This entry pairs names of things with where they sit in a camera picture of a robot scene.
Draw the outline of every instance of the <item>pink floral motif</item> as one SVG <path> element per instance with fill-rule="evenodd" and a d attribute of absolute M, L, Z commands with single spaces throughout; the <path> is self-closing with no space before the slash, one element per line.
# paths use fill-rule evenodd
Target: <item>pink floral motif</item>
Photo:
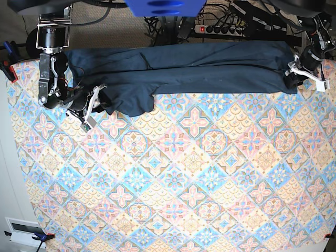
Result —
<path fill-rule="evenodd" d="M 67 203 L 67 211 L 76 218 L 83 218 L 87 213 L 85 206 L 75 200 L 71 200 Z"/>
<path fill-rule="evenodd" d="M 233 204 L 228 212 L 239 221 L 246 218 L 254 209 L 256 205 L 248 199 L 247 196 L 240 198 L 235 204 Z"/>
<path fill-rule="evenodd" d="M 255 200 L 257 204 L 260 204 L 264 201 L 264 199 L 271 195 L 272 190 L 266 184 L 265 181 L 262 181 L 256 189 L 250 192 L 250 196 Z"/>
<path fill-rule="evenodd" d="M 253 237 L 250 237 L 245 243 L 240 244 L 239 246 L 244 252 L 251 252 L 253 248 L 257 247 L 258 245 L 259 243 L 255 242 Z"/>
<path fill-rule="evenodd" d="M 102 156 L 110 148 L 111 141 L 98 127 L 95 127 L 89 131 L 81 145 L 94 159 L 101 160 Z"/>
<path fill-rule="evenodd" d="M 242 152 L 248 157 L 253 157 L 258 150 L 260 150 L 266 143 L 266 138 L 258 130 L 258 128 L 253 125 L 249 127 L 243 135 L 236 140 L 238 147 Z"/>
<path fill-rule="evenodd" d="M 69 240 L 65 242 L 65 246 L 71 248 L 73 252 L 80 251 L 82 249 L 82 244 L 76 242 L 76 240 L 73 237 L 69 237 Z"/>
<path fill-rule="evenodd" d="M 210 130 L 202 137 L 202 149 L 210 156 L 219 155 L 227 145 L 228 139 L 220 130 Z"/>
<path fill-rule="evenodd" d="M 190 207 L 196 206 L 202 199 L 205 198 L 205 194 L 197 188 L 197 186 L 192 185 L 189 187 L 186 193 L 183 193 L 180 198 Z"/>
<path fill-rule="evenodd" d="M 308 192 L 313 198 L 315 198 L 319 192 L 324 189 L 324 187 L 324 183 L 322 182 L 321 177 L 319 177 L 315 180 L 314 184 L 308 187 Z"/>
<path fill-rule="evenodd" d="M 51 121 L 50 118 L 48 118 L 47 115 L 44 113 L 41 113 L 41 115 L 38 117 L 36 123 L 34 124 L 34 129 L 40 133 L 41 137 L 43 137 L 45 140 L 48 140 L 51 136 L 51 133 L 55 129 L 55 125 Z"/>
<path fill-rule="evenodd" d="M 304 147 L 308 150 L 311 156 L 323 145 L 325 139 L 323 132 L 316 126 L 303 140 Z"/>
<path fill-rule="evenodd" d="M 282 202 L 281 199 L 278 197 L 272 197 L 270 199 L 268 199 L 264 206 L 262 207 L 262 211 L 271 216 L 276 214 L 282 207 Z"/>
<path fill-rule="evenodd" d="M 194 107 L 188 112 L 180 122 L 183 128 L 188 130 L 188 133 L 196 138 L 202 133 L 202 130 L 210 124 L 206 115 L 198 108 Z"/>
<path fill-rule="evenodd" d="M 60 209 L 60 206 L 48 195 L 44 195 L 37 205 L 49 217 L 54 217 Z"/>
<path fill-rule="evenodd" d="M 190 145 L 190 139 L 178 127 L 170 127 L 156 144 L 163 153 L 176 160 Z"/>
<path fill-rule="evenodd" d="M 321 195 L 316 199 L 315 206 L 319 209 L 324 208 L 332 201 L 332 196 L 329 192 L 321 193 Z"/>
<path fill-rule="evenodd" d="M 170 223 L 177 224 L 183 220 L 184 216 L 189 213 L 189 208 L 179 199 L 174 198 L 167 202 L 159 211 L 159 214 L 167 219 Z"/>
<path fill-rule="evenodd" d="M 66 135 L 65 133 L 57 133 L 51 139 L 51 146 L 58 154 L 60 154 L 64 159 L 69 156 L 77 144 L 74 143 L 74 140 Z"/>
<path fill-rule="evenodd" d="M 104 198 L 93 211 L 107 223 L 111 223 L 120 213 L 120 210 L 117 209 L 107 198 Z"/>
<path fill-rule="evenodd" d="M 121 139 L 121 148 L 132 157 L 140 157 L 148 148 L 147 138 L 138 131 L 129 131 Z"/>
<path fill-rule="evenodd" d="M 295 237 L 292 238 L 292 242 L 295 246 L 298 246 L 307 237 L 308 236 L 305 234 L 305 231 L 301 230 Z"/>
<path fill-rule="evenodd" d="M 31 157 L 37 159 L 41 154 L 45 143 L 38 135 L 29 130 L 21 145 Z"/>
<path fill-rule="evenodd" d="M 112 190 L 110 198 L 116 202 L 118 206 L 125 207 L 127 206 L 127 202 L 133 199 L 133 195 L 127 193 L 122 185 L 118 185 L 115 192 Z"/>
<path fill-rule="evenodd" d="M 295 199 L 288 204 L 291 211 L 298 215 L 299 212 L 304 209 L 310 203 L 309 196 L 303 191 L 299 196 L 295 197 Z"/>
<path fill-rule="evenodd" d="M 271 136 L 273 135 L 277 129 L 281 127 L 284 123 L 281 117 L 277 117 L 278 111 L 275 108 L 271 108 L 267 112 L 266 117 L 262 117 L 259 120 L 259 124 L 261 127 L 266 128 L 266 133 Z"/>
<path fill-rule="evenodd" d="M 122 130 L 127 127 L 127 121 L 119 112 L 114 112 L 112 115 L 107 115 L 99 124 L 103 130 L 114 139 L 120 135 Z"/>
<path fill-rule="evenodd" d="M 138 252 L 139 249 L 137 247 L 134 247 L 131 242 L 126 241 L 125 245 L 120 247 L 119 250 L 121 252 Z"/>
<path fill-rule="evenodd" d="M 151 216 L 151 209 L 143 203 L 135 203 L 128 208 L 128 214 L 139 223 L 147 221 Z"/>
<path fill-rule="evenodd" d="M 195 246 L 195 243 L 189 241 L 185 247 L 180 248 L 181 252 L 199 252 L 201 251 L 200 247 Z"/>
<path fill-rule="evenodd" d="M 53 185 L 53 189 L 51 189 L 49 191 L 49 195 L 51 197 L 56 198 L 56 200 L 59 204 L 63 204 L 64 203 L 64 198 L 67 198 L 69 194 L 66 191 L 62 191 L 60 186 L 55 183 Z"/>
<path fill-rule="evenodd" d="M 216 202 L 202 203 L 197 209 L 197 215 L 207 222 L 215 219 L 222 212 L 222 208 Z"/>
<path fill-rule="evenodd" d="M 13 65 L 17 76 L 19 77 L 18 83 L 24 88 L 29 83 L 29 79 L 36 71 L 35 61 L 22 61 L 18 64 Z"/>
<path fill-rule="evenodd" d="M 275 148 L 280 153 L 288 153 L 295 145 L 296 135 L 291 130 L 282 130 L 275 138 Z"/>
<path fill-rule="evenodd" d="M 155 104 L 173 120 L 176 120 L 191 106 L 189 96 L 183 93 L 161 94 L 155 100 Z"/>
<path fill-rule="evenodd" d="M 332 110 L 321 122 L 325 133 L 330 136 L 336 129 L 336 114 Z"/>

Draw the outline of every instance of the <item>blue robot part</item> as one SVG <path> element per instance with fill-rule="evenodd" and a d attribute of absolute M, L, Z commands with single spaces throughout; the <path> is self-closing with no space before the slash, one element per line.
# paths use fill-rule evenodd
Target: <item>blue robot part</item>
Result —
<path fill-rule="evenodd" d="M 136 17 L 196 17 L 206 0 L 125 0 Z"/>

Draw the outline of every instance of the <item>folded cloth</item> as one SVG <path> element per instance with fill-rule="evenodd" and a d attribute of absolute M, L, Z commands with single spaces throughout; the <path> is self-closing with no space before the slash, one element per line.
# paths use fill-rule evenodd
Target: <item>folded cloth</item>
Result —
<path fill-rule="evenodd" d="M 170 45 L 66 52 L 74 85 L 105 84 L 108 114 L 154 109 L 155 94 L 297 93 L 284 83 L 293 53 L 282 41 Z"/>

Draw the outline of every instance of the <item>red clamp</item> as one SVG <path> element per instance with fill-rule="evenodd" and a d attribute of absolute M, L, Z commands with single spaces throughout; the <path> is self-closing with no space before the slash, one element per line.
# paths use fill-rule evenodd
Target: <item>red clamp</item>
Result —
<path fill-rule="evenodd" d="M 0 69 L 12 83 L 18 80 L 13 66 L 10 66 L 8 61 L 4 61 L 3 63 L 0 62 Z"/>

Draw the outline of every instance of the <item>metal bracket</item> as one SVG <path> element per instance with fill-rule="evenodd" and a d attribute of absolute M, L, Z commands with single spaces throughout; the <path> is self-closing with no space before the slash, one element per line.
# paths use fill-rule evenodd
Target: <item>metal bracket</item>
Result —
<path fill-rule="evenodd" d="M 312 79 L 316 82 L 316 90 L 320 92 L 325 92 L 327 89 L 330 89 L 330 83 L 328 79 L 321 80 L 318 77 L 316 77 L 314 74 L 303 71 L 298 68 L 300 66 L 300 57 L 298 55 L 295 55 L 295 60 L 288 63 L 289 70 L 286 72 L 286 75 L 289 75 L 291 72 L 296 73 L 297 75 L 306 76 L 309 79 Z"/>
<path fill-rule="evenodd" d="M 98 95 L 99 95 L 100 90 L 102 90 L 105 87 L 106 87 L 105 84 L 96 86 L 94 87 L 93 92 L 90 94 L 92 95 L 92 97 L 90 99 L 86 115 L 83 117 L 84 122 L 80 126 L 85 131 L 85 133 L 93 129 L 97 124 L 97 122 L 94 120 L 91 114 L 92 114 L 93 108 L 97 106 L 97 101 L 99 100 Z"/>
<path fill-rule="evenodd" d="M 50 59 L 50 61 L 51 61 L 51 71 L 53 72 L 53 74 L 54 74 L 54 85 L 52 86 L 52 88 L 51 88 L 51 90 L 50 90 L 50 92 L 49 92 L 49 96 L 52 96 L 54 93 L 56 93 L 56 89 L 57 89 L 57 81 L 58 81 L 58 74 L 57 74 L 57 72 L 56 72 L 56 70 L 55 70 L 55 62 L 56 62 L 56 58 L 55 57 L 52 57 L 51 59 Z"/>
<path fill-rule="evenodd" d="M 38 24 L 37 24 L 37 38 L 36 38 L 36 48 L 43 49 L 48 54 L 55 54 L 63 50 L 63 48 L 69 47 L 70 45 L 70 26 L 66 26 L 67 29 L 67 39 L 64 47 L 61 48 L 45 48 L 39 43 L 39 34 L 41 27 L 64 27 L 64 25 L 60 25 L 58 22 L 62 24 L 71 24 L 71 13 L 72 13 L 72 5 L 66 7 L 63 12 L 63 17 L 55 17 L 52 20 L 49 18 L 43 18 L 43 15 L 38 16 Z"/>

